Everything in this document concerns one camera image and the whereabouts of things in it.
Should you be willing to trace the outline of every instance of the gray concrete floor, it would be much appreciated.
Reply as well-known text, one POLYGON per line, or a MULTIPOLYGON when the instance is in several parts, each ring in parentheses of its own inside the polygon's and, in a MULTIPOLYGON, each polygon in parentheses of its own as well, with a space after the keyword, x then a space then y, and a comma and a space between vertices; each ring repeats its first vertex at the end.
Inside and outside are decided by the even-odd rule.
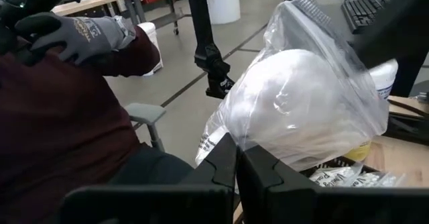
MULTIPOLYGON (((260 30, 270 19, 278 3, 282 0, 240 0, 241 19, 226 25, 214 25, 214 40, 223 56, 260 30)), ((321 9, 338 22, 340 31, 351 38, 340 6, 343 0, 317 0, 321 9)), ((190 13, 187 0, 176 3, 176 9, 190 13)), ((146 13, 148 20, 169 12, 168 7, 146 13)), ((132 102, 161 105, 172 95, 202 73, 194 63, 196 40, 192 19, 185 17, 179 21, 180 35, 173 34, 173 25, 157 30, 160 52, 164 68, 149 77, 107 78, 111 88, 122 105, 132 102)), ((242 48, 260 50, 263 48, 263 33, 256 34, 242 48)), ((231 64, 231 78, 238 79, 256 57, 256 52, 236 51, 227 60, 231 64)), ((429 79, 429 69, 422 69, 418 81, 429 79)), ((195 166, 194 158, 205 123, 221 102, 206 97, 206 78, 198 80, 188 90, 166 106, 167 113, 158 122, 158 130, 166 151, 195 166)), ((146 128, 137 130, 139 139, 149 142, 146 128)))

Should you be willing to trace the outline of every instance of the maroon sweatshirt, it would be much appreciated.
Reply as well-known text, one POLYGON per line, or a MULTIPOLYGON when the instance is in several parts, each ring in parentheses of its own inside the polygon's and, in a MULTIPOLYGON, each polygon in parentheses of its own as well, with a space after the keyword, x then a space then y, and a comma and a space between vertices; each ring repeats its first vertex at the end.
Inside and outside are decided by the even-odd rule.
POLYGON ((43 223, 64 195, 108 181, 139 147, 104 76, 141 76, 159 61, 136 28, 102 67, 78 68, 49 51, 33 67, 0 56, 0 223, 43 223))

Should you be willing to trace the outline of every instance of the chair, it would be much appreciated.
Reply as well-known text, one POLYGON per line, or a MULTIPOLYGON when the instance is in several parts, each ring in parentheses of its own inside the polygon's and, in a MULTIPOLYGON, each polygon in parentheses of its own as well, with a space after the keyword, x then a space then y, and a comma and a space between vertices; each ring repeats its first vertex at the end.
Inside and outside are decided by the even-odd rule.
POLYGON ((143 103, 132 103, 126 106, 125 110, 128 112, 131 121, 137 122, 134 125, 134 130, 138 129, 143 124, 146 124, 147 129, 149 130, 152 147, 165 152, 164 145, 158 135, 155 123, 166 113, 166 110, 161 106, 143 103))

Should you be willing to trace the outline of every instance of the hand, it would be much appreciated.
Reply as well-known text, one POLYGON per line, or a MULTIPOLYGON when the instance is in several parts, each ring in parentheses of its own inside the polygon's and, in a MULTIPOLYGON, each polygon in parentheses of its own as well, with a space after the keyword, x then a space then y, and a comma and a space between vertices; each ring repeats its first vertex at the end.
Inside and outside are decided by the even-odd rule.
POLYGON ((21 35, 36 39, 30 48, 34 54, 42 55, 54 46, 65 46, 58 57, 63 61, 77 57, 74 60, 77 66, 92 56, 120 50, 135 38, 132 27, 125 30, 111 17, 61 17, 38 13, 18 21, 15 29, 21 35))

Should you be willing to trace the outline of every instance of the keyboard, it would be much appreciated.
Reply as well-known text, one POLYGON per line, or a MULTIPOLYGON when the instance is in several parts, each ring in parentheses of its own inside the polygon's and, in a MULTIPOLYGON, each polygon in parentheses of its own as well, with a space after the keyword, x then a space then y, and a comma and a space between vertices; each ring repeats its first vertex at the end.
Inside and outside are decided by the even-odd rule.
POLYGON ((376 0, 345 1, 341 5, 347 24, 353 34, 361 34, 363 29, 375 20, 377 11, 383 6, 376 0))

